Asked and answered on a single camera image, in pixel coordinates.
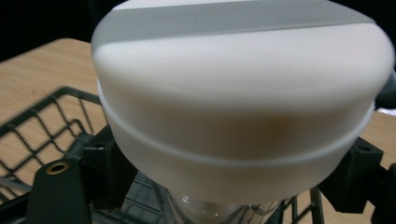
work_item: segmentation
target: wooden table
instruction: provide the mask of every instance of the wooden table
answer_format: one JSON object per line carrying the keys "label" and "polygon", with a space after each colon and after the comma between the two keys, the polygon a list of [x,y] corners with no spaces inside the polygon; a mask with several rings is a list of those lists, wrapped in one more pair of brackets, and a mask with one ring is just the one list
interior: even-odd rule
{"label": "wooden table", "polygon": [[[5,122],[61,86],[97,94],[90,44],[60,39],[0,63],[0,122]],[[376,112],[361,134],[365,140],[385,151],[382,165],[386,168],[396,162],[395,134],[396,118]],[[302,201],[307,202],[306,193]],[[363,215],[336,213],[325,198],[323,204],[327,223],[370,223],[373,211],[370,204]],[[310,223],[309,218],[302,223]]]}

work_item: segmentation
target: white object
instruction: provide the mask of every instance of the white object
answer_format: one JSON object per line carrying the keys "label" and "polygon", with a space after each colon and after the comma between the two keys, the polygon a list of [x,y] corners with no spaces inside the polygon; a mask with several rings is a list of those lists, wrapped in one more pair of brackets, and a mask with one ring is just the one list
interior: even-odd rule
{"label": "white object", "polygon": [[318,184],[394,64],[382,30],[328,1],[149,2],[96,29],[100,97],[128,160],[196,199],[263,203]]}

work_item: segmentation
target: gray tape strip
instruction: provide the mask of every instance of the gray tape strip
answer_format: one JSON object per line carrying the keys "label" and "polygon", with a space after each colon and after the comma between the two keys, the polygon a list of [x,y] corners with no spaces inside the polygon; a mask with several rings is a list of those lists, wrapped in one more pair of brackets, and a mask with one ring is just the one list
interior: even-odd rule
{"label": "gray tape strip", "polygon": [[93,50],[105,43],[221,35],[373,22],[329,1],[264,0],[111,11],[95,30]]}

